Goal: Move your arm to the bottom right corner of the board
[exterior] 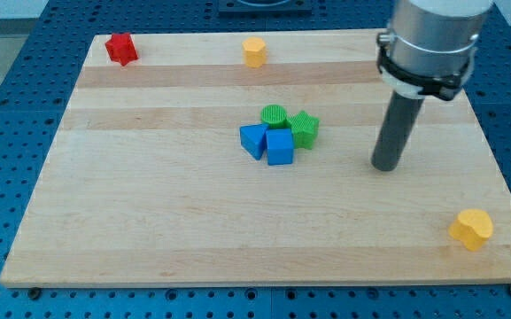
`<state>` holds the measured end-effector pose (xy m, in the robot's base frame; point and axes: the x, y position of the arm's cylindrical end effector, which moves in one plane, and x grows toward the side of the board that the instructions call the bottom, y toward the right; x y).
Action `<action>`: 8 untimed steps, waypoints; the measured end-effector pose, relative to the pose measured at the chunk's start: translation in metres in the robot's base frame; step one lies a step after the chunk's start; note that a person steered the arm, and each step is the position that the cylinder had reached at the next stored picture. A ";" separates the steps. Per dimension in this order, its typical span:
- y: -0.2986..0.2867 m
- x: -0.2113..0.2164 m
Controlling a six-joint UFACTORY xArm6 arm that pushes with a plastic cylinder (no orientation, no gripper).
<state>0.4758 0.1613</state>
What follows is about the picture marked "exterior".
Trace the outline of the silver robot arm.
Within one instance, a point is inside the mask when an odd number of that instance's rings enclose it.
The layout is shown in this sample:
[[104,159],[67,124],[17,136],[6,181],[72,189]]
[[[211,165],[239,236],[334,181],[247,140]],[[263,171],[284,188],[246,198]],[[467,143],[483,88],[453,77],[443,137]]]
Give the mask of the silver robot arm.
[[383,80],[402,97],[450,101],[473,74],[492,0],[398,0],[376,38]]

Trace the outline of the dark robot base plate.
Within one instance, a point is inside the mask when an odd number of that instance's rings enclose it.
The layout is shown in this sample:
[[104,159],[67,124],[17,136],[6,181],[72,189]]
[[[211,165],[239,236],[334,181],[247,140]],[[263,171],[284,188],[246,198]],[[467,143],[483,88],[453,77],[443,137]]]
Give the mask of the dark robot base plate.
[[218,0],[219,15],[310,13],[312,0]]

